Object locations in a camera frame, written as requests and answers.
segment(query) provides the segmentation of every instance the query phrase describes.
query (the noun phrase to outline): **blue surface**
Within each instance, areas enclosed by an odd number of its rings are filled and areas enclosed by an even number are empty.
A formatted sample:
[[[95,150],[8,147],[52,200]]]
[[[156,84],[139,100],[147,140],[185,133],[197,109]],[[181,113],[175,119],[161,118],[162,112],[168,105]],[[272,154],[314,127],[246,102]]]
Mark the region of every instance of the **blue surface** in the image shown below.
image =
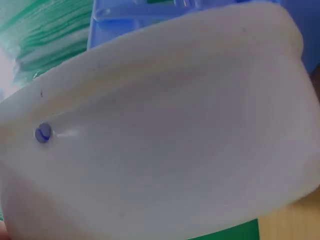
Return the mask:
[[[195,11],[228,4],[263,0],[175,0],[147,4],[147,0],[94,0],[87,49],[148,25]],[[302,60],[310,73],[320,62],[320,0],[265,0],[285,7],[304,40]]]
[[[261,0],[175,0],[174,4],[170,2],[147,4],[147,0],[94,0],[87,49],[184,14],[250,1]]]
[[[320,63],[320,0],[282,0],[300,29],[304,49],[302,60],[306,70],[311,73]]]

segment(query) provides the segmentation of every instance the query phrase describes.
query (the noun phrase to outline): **green fabric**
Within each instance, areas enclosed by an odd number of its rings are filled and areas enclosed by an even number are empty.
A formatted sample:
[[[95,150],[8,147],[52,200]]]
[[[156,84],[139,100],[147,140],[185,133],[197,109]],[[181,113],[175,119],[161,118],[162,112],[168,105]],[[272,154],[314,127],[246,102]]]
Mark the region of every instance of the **green fabric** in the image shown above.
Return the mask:
[[[231,227],[192,240],[259,240],[258,220]]]
[[[0,46],[23,86],[87,49],[93,0],[0,0]]]

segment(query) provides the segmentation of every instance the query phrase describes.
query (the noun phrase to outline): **green surface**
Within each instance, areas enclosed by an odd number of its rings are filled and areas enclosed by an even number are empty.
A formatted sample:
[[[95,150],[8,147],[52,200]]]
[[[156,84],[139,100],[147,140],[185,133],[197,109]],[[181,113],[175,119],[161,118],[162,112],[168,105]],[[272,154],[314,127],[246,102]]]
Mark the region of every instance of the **green surface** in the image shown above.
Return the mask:
[[[259,240],[258,220],[218,231],[192,240]]]

